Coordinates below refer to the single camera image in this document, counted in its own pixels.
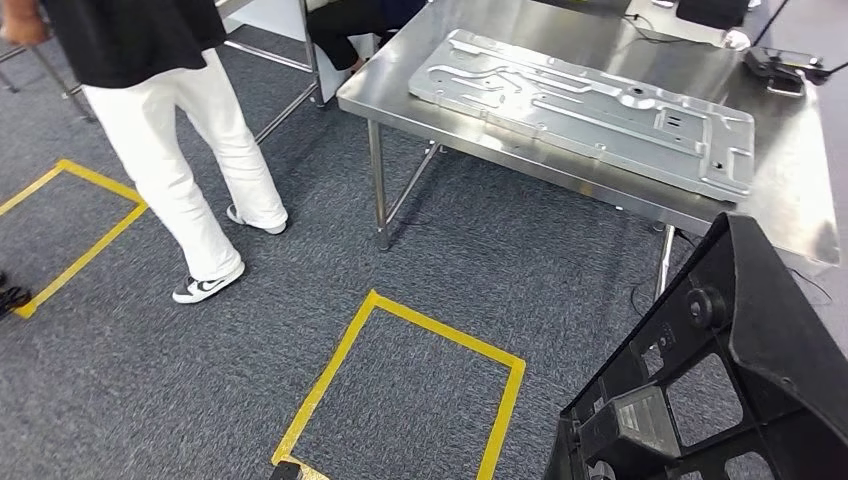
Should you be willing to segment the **person's hand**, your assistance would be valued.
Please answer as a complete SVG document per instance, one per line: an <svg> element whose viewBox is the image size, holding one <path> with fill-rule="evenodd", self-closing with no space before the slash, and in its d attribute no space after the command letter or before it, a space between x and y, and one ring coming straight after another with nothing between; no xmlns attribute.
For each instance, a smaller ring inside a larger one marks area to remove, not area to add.
<svg viewBox="0 0 848 480"><path fill-rule="evenodd" d="M36 0L2 0L1 36L22 46L36 46L48 40L48 29Z"/></svg>

